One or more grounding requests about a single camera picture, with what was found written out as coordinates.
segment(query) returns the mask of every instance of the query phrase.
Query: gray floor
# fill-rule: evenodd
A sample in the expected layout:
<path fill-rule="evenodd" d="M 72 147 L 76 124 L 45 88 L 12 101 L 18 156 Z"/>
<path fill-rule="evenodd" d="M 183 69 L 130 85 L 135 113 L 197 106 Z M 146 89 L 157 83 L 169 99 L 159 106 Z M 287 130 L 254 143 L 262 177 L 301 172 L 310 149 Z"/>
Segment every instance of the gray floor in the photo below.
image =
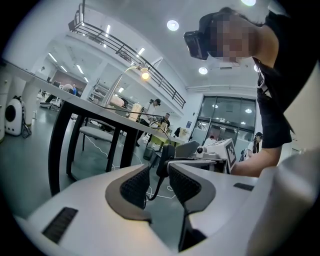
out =
<path fill-rule="evenodd" d="M 48 151 L 57 114 L 58 112 L 38 106 L 37 119 L 32 121 L 32 135 L 26 139 L 21 136 L 6 135 L 0 144 L 0 185 L 12 212 L 23 218 L 51 198 L 48 180 Z M 70 121 L 62 146 L 59 175 L 61 190 L 71 184 L 70 179 L 66 176 L 66 163 L 73 125 L 73 122 Z M 82 152 L 82 138 L 81 134 L 72 164 L 73 175 L 78 179 L 85 179 L 103 174 L 106 169 L 107 156 L 87 138 Z M 109 142 L 93 138 L 90 140 L 103 152 L 109 152 L 111 145 Z M 125 137 L 120 136 L 113 160 L 115 167 L 120 165 L 124 142 Z M 149 163 L 143 159 L 146 145 L 142 141 L 139 143 L 140 147 L 135 148 L 136 155 L 133 155 L 132 165 L 138 165 L 141 162 Z M 153 193 L 158 179 L 156 168 L 151 169 L 150 186 Z M 171 198 L 174 193 L 167 190 L 167 186 L 169 186 L 169 179 L 164 180 L 159 195 Z M 147 202 L 145 210 L 152 215 L 151 228 L 154 232 L 171 250 L 177 252 L 184 214 L 183 207 L 177 198 L 157 197 L 154 201 Z"/>

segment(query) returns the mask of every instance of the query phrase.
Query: glass wall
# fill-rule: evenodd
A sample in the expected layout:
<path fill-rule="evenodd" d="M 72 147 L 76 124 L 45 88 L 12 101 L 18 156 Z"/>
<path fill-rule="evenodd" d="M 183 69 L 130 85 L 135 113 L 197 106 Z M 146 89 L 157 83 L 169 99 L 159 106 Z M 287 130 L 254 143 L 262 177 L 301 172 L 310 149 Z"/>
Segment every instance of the glass wall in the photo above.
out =
<path fill-rule="evenodd" d="M 254 139 L 256 125 L 256 101 L 244 98 L 205 96 L 201 105 L 192 139 L 203 145 L 213 136 L 221 141 L 232 139 L 235 156 Z"/>

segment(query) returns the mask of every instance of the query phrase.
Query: white table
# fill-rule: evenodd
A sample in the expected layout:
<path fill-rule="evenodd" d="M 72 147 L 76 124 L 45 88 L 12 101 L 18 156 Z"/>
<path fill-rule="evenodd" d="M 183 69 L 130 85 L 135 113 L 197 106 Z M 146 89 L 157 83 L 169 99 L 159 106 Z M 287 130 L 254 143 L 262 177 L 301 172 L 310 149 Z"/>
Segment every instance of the white table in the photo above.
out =
<path fill-rule="evenodd" d="M 135 121 L 132 121 L 126 117 L 118 115 L 114 112 L 104 109 L 101 106 L 93 104 L 87 100 L 81 99 L 75 95 L 72 95 L 66 91 L 59 89 L 58 87 L 49 84 L 47 81 L 43 80 L 40 77 L 37 77 L 35 74 L 23 70 L 22 68 L 5 62 L 5 66 L 2 67 L 4 72 L 7 72 L 13 76 L 19 77 L 22 80 L 26 81 L 26 87 L 37 87 L 42 89 L 50 94 L 55 95 L 61 100 L 64 100 L 62 107 L 57 115 L 55 120 L 55 124 L 51 134 L 51 140 L 49 145 L 49 156 L 48 156 L 48 174 L 49 174 L 49 184 L 51 194 L 55 195 L 60 192 L 60 184 L 59 184 L 59 166 L 60 166 L 60 156 L 62 144 L 65 136 L 65 132 L 67 129 L 67 125 L 69 123 L 70 117 L 72 114 L 77 114 L 79 117 L 77 119 L 76 124 L 74 125 L 74 129 L 71 135 L 70 144 L 69 144 L 69 161 L 67 163 L 67 170 L 71 170 L 68 168 L 71 166 L 71 162 L 73 160 L 73 150 L 75 149 L 75 143 L 78 140 L 79 136 L 79 128 L 81 127 L 84 118 L 89 117 L 97 120 L 101 120 L 115 127 L 115 134 L 113 135 L 113 140 L 111 143 L 111 148 L 109 152 L 108 162 L 112 165 L 113 156 L 115 153 L 118 136 L 120 130 L 127 132 L 127 136 L 125 139 L 120 168 L 125 168 L 131 165 L 132 157 L 134 154 L 134 149 L 136 145 L 136 139 L 138 131 L 143 131 L 152 135 L 156 135 L 157 137 L 167 138 L 165 134 L 154 130 L 150 127 L 139 124 Z M 169 137 L 171 141 L 183 144 L 184 141 Z"/>

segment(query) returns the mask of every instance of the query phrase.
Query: white machine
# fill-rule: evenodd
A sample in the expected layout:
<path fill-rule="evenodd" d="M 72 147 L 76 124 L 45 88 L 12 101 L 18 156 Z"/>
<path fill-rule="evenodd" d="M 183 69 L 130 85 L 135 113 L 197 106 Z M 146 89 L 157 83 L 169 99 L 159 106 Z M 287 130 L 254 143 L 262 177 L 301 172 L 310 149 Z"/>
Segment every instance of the white machine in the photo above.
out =
<path fill-rule="evenodd" d="M 224 173 L 230 173 L 236 164 L 236 153 L 234 142 L 231 138 L 219 140 L 207 146 L 199 146 L 193 155 L 197 159 L 225 161 Z"/>
<path fill-rule="evenodd" d="M 4 128 L 7 134 L 19 136 L 22 131 L 23 105 L 19 99 L 10 100 L 5 109 Z"/>

